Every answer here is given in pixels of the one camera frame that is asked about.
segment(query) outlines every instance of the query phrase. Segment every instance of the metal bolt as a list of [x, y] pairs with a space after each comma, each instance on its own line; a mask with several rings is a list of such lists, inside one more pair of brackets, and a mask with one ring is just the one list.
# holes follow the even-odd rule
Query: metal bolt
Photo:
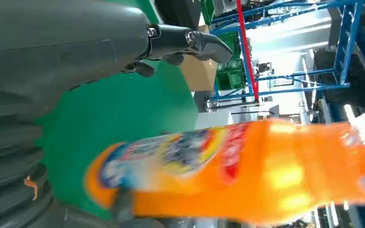
[[156, 37], [157, 36], [157, 31], [155, 28], [148, 28], [147, 29], [147, 34], [149, 35], [149, 37]]
[[190, 31], [185, 34], [185, 39], [187, 40], [187, 43], [192, 43], [195, 39], [194, 32]]

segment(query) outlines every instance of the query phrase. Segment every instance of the green floor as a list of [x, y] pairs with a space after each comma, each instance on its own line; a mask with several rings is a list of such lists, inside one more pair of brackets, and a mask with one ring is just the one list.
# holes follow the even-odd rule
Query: green floor
[[[137, 6], [157, 22], [149, 0], [117, 2]], [[57, 108], [38, 121], [44, 127], [38, 142], [45, 150], [43, 163], [59, 200], [108, 218], [82, 186], [95, 156], [115, 142], [194, 128], [198, 111], [179, 68], [159, 61], [150, 64], [157, 69], [152, 78], [118, 74], [82, 85], [64, 94]]]

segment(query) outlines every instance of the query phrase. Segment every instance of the blue shelving rack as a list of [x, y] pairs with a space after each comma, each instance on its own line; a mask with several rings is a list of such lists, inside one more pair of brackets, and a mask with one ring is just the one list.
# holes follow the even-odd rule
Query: blue shelving rack
[[[335, 0], [335, 1], [319, 1], [319, 2], [308, 2], [304, 0], [293, 0], [287, 1], [279, 4], [269, 5], [265, 7], [260, 7], [256, 9], [251, 9], [243, 12], [243, 15], [250, 16], [255, 14], [262, 14], [262, 19], [252, 22], [245, 23], [245, 29], [254, 29], [257, 26], [269, 24], [272, 22], [282, 21], [284, 19], [295, 17], [298, 15], [302, 15], [305, 13], [310, 13], [316, 10], [323, 10], [329, 8], [338, 8], [342, 13], [342, 23], [339, 31], [339, 39], [336, 49], [336, 58], [332, 68], [321, 69], [309, 72], [295, 72], [291, 75], [280, 75], [280, 76], [268, 76], [256, 78], [255, 81], [261, 80], [273, 80], [277, 78], [285, 78], [293, 81], [300, 81], [305, 83], [311, 83], [314, 86], [312, 87], [304, 87], [304, 88], [296, 88], [296, 89], [287, 89], [287, 90], [277, 90], [277, 91], [259, 91], [259, 95], [270, 95], [270, 94], [278, 94], [278, 93], [289, 93], [289, 92], [302, 92], [302, 91], [313, 91], [313, 90], [325, 90], [325, 89], [338, 89], [338, 88], [347, 88], [350, 86], [349, 83], [346, 82], [346, 76], [349, 70], [350, 59], [352, 56], [353, 48], [355, 45], [355, 38], [357, 35], [357, 30], [359, 27], [360, 16], [362, 14], [363, 4], [365, 0]], [[265, 18], [265, 14], [268, 10], [277, 9], [281, 7], [307, 7], [305, 9], [298, 10], [296, 12], [290, 12], [287, 14], [279, 15], [276, 17]], [[228, 32], [239, 32], [240, 25], [235, 25], [234, 23], [238, 22], [238, 15], [229, 15], [222, 18], [217, 18], [212, 21], [212, 23], [222, 23], [219, 27], [211, 31], [211, 34], [220, 35]], [[246, 64], [246, 59], [244, 59], [244, 69], [246, 74], [247, 82], [250, 82], [249, 76], [249, 67]], [[332, 74], [335, 78], [335, 84], [327, 85], [317, 82], [308, 82], [299, 79], [299, 77], [304, 77], [305, 75], [320, 75], [320, 74]], [[226, 100], [226, 99], [236, 99], [243, 97], [251, 97], [253, 96], [253, 89], [250, 83], [247, 83], [249, 87], [249, 92], [246, 94], [234, 95], [229, 93], [227, 95], [220, 95], [219, 89], [215, 83], [215, 92], [216, 96], [211, 97], [210, 100]]]

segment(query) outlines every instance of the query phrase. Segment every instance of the red pole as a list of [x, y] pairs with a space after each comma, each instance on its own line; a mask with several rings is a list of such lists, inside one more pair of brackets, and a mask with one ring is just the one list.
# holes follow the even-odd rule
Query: red pole
[[245, 30], [245, 25], [244, 25], [244, 15], [243, 15], [243, 9], [241, 8], [241, 0], [236, 0], [237, 2], [237, 14], [239, 16], [239, 21], [240, 21], [240, 33], [241, 33], [241, 37], [242, 42], [243, 42], [243, 46], [244, 46], [244, 61], [246, 61], [247, 66], [249, 68], [250, 71], [250, 80], [251, 80], [251, 86], [252, 86], [252, 91], [254, 93], [254, 98], [256, 101], [258, 101], [258, 85], [255, 82], [254, 79], [254, 72], [252, 70], [252, 65], [251, 65], [251, 58], [250, 58], [250, 49], [248, 48], [248, 42], [247, 42], [247, 36], [246, 36], [246, 30]]

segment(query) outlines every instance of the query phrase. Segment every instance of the plastic bottle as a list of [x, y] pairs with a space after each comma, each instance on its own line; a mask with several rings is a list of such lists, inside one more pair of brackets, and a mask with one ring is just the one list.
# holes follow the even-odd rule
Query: plastic bottle
[[117, 187], [134, 213], [274, 224], [334, 201], [365, 203], [365, 146], [347, 123], [248, 122], [119, 143], [86, 172], [104, 208]]

